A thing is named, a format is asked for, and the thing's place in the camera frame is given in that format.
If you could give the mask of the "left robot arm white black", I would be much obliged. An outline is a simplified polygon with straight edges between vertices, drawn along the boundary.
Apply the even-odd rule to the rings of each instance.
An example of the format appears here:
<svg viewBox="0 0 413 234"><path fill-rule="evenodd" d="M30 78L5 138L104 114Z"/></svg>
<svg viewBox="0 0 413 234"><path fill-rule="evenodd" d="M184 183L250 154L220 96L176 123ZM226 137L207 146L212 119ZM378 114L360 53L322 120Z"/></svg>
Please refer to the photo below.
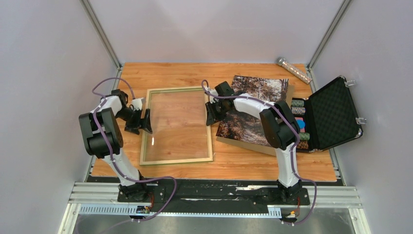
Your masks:
<svg viewBox="0 0 413 234"><path fill-rule="evenodd" d="M119 191L126 198L143 202L149 196L144 177L126 156L123 136L117 119L125 122L124 130L136 135L152 133L150 109L143 109L145 99L133 98L117 89L102 96L98 106L79 116L83 143L87 153L106 162L120 180Z"/></svg>

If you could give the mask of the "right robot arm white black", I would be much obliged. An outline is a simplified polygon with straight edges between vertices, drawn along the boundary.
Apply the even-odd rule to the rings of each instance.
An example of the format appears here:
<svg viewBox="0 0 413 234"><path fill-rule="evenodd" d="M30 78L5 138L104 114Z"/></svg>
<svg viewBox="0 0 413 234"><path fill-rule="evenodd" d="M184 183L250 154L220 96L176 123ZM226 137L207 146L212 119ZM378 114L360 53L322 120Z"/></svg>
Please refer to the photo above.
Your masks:
<svg viewBox="0 0 413 234"><path fill-rule="evenodd" d="M300 127L287 103L264 101L248 93L234 92L226 81L211 89L208 81L203 80L201 87L211 98L206 102L207 126L224 120L229 111L246 113L261 121L264 136L276 153L278 197L283 203L293 202L302 188L296 160Z"/></svg>

